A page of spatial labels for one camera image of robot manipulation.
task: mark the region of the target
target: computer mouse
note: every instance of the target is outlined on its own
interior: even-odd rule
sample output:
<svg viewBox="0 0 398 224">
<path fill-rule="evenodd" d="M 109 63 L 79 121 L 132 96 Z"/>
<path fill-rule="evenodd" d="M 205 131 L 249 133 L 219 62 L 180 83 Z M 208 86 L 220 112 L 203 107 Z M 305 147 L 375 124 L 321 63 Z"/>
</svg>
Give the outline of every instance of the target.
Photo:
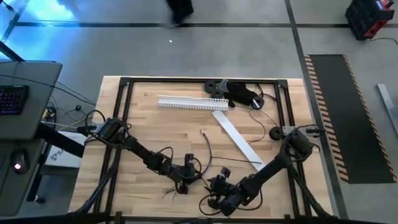
<svg viewBox="0 0 398 224">
<path fill-rule="evenodd" d="M 30 167 L 27 149 L 20 147 L 11 153 L 11 166 L 15 173 L 25 174 Z"/>
</svg>

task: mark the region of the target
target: gray desk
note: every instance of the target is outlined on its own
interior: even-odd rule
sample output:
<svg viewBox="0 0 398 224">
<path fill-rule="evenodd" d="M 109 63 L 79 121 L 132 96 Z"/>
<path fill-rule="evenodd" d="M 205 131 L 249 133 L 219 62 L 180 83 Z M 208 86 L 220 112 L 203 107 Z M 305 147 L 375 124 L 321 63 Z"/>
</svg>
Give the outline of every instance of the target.
<svg viewBox="0 0 398 224">
<path fill-rule="evenodd" d="M 0 62 L 0 74 L 28 78 L 34 81 L 54 85 L 62 65 L 55 62 Z M 16 215 L 25 198 L 32 176 L 35 174 L 44 140 L 33 139 L 39 126 L 53 88 L 38 83 L 0 77 L 0 85 L 29 85 L 29 97 L 21 115 L 0 116 L 0 139 L 26 139 L 18 141 L 19 147 L 29 152 L 30 169 L 26 174 L 18 175 L 9 168 L 9 156 L 15 149 L 16 142 L 0 140 L 0 216 Z"/>
</svg>

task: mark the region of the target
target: black pants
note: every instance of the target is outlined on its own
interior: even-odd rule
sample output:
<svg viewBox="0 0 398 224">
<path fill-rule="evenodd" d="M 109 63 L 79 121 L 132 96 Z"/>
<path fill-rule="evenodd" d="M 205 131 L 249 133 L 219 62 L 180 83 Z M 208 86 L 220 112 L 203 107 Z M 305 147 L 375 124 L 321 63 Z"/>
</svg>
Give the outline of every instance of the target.
<svg viewBox="0 0 398 224">
<path fill-rule="evenodd" d="M 171 11 L 173 12 L 173 20 L 181 23 L 185 17 L 193 13 L 191 0 L 166 0 Z"/>
</svg>

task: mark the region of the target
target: person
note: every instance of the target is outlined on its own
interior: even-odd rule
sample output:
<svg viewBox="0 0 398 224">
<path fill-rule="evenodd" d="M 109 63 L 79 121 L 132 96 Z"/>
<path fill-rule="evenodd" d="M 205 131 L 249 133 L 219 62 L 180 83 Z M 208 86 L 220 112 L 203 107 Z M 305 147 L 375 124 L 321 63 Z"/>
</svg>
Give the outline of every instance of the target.
<svg viewBox="0 0 398 224">
<path fill-rule="evenodd" d="M 184 20 L 193 13 L 192 0 L 166 0 L 172 11 L 171 22 L 180 26 Z"/>
</svg>

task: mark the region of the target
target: white strip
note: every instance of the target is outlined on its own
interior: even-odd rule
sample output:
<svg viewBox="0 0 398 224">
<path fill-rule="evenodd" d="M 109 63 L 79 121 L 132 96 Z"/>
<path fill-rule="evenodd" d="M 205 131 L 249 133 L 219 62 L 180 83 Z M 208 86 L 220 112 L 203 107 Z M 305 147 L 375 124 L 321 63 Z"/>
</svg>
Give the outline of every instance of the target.
<svg viewBox="0 0 398 224">
<path fill-rule="evenodd" d="M 228 100 L 212 98 L 192 98 L 188 96 L 159 95 L 158 106 L 198 110 L 228 110 Z"/>
<path fill-rule="evenodd" d="M 261 160 L 261 158 L 254 152 L 254 150 L 250 147 L 250 145 L 244 140 L 242 135 L 236 130 L 236 128 L 231 124 L 228 118 L 221 111 L 214 111 L 213 116 L 217 119 L 220 125 L 224 128 L 224 130 L 229 134 L 231 139 L 235 142 L 235 144 L 240 148 L 243 154 L 249 161 L 252 162 L 260 162 L 261 164 L 254 164 L 254 168 L 257 171 L 260 171 L 263 167 L 265 167 L 265 163 Z"/>
</svg>

